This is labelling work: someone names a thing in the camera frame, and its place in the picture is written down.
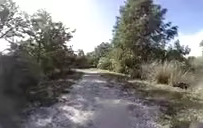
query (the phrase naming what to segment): tall grass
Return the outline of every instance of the tall grass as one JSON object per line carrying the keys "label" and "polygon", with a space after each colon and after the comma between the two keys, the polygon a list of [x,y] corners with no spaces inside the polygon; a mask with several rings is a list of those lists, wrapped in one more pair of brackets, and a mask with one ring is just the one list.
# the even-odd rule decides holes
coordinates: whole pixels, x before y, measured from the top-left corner
{"label": "tall grass", "polygon": [[143,70],[148,71],[148,79],[158,84],[177,86],[178,84],[190,84],[191,73],[184,68],[184,64],[176,61],[153,62]]}

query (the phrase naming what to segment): dense vegetation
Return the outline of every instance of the dense vegetation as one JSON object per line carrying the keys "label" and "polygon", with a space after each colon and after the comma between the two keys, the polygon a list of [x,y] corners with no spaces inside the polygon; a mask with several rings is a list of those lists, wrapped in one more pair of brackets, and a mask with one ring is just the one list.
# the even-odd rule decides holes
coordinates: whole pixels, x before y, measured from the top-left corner
{"label": "dense vegetation", "polygon": [[87,54],[91,65],[183,89],[203,86],[203,57],[188,57],[190,48],[175,41],[178,27],[165,19],[167,9],[127,0],[119,12],[111,42]]}
{"label": "dense vegetation", "polygon": [[103,69],[141,77],[142,64],[185,61],[190,49],[179,41],[173,43],[178,27],[166,22],[166,12],[167,9],[152,0],[128,0],[120,8],[111,43],[102,43],[89,53],[93,55],[93,63]]}
{"label": "dense vegetation", "polygon": [[53,21],[45,10],[29,15],[12,0],[0,1],[0,44],[10,44],[0,51],[0,93],[5,95],[0,102],[35,99],[32,88],[88,67],[191,89],[202,98],[203,56],[187,57],[190,49],[174,40],[178,27],[165,19],[167,9],[153,0],[127,0],[119,12],[111,42],[85,55],[67,45],[75,30]]}

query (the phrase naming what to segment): dirt path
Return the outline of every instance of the dirt path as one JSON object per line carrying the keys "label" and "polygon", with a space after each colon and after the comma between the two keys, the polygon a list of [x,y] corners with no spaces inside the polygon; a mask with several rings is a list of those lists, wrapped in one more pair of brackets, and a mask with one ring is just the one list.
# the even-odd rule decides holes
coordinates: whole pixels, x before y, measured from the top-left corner
{"label": "dirt path", "polygon": [[156,128],[158,107],[144,106],[122,91],[119,83],[107,82],[96,72],[86,72],[62,96],[62,102],[38,108],[24,128]]}

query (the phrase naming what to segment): blue sky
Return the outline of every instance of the blue sky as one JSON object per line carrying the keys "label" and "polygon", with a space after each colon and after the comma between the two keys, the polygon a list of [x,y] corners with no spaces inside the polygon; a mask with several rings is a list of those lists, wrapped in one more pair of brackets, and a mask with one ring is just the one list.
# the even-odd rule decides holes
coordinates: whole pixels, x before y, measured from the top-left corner
{"label": "blue sky", "polygon": [[[44,8],[55,20],[76,29],[69,43],[75,50],[90,52],[112,38],[112,28],[124,0],[14,0],[28,13]],[[203,0],[155,0],[168,9],[166,20],[179,26],[179,39],[189,45],[191,55],[201,55]]]}

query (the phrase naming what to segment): bush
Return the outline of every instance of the bush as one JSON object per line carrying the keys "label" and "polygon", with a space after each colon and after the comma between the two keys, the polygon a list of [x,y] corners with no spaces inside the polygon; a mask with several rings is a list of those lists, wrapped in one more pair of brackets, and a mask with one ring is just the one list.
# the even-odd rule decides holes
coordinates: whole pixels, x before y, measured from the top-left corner
{"label": "bush", "polygon": [[110,61],[110,59],[108,59],[106,57],[102,57],[99,60],[97,68],[110,70],[110,69],[112,69],[111,66],[112,66],[112,62]]}
{"label": "bush", "polygon": [[163,63],[154,62],[149,67],[148,77],[158,84],[168,84],[172,86],[188,86],[191,84],[191,73],[184,68],[184,64],[176,61],[166,61]]}

